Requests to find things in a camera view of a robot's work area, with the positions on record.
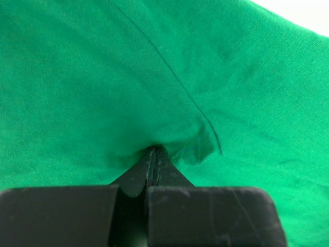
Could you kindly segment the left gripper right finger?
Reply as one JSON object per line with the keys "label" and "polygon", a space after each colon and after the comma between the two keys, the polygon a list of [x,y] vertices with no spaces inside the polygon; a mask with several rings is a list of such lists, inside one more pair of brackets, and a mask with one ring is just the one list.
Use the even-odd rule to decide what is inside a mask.
{"label": "left gripper right finger", "polygon": [[272,198],[257,187],[195,187],[163,148],[147,175],[149,246],[286,246]]}

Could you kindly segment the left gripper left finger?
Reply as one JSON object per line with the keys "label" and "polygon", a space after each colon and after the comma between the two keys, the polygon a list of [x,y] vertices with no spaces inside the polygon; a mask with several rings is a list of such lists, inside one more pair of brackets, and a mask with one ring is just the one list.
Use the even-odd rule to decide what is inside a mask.
{"label": "left gripper left finger", "polygon": [[146,246],[144,200],[155,148],[109,185],[1,192],[1,246]]}

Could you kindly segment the green t shirt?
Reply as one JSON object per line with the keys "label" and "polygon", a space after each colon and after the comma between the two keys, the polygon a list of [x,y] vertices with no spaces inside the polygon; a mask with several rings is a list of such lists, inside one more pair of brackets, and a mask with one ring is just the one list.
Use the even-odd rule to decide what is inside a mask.
{"label": "green t shirt", "polygon": [[328,246],[328,38],[250,1],[1,1],[1,189],[108,184],[152,145]]}

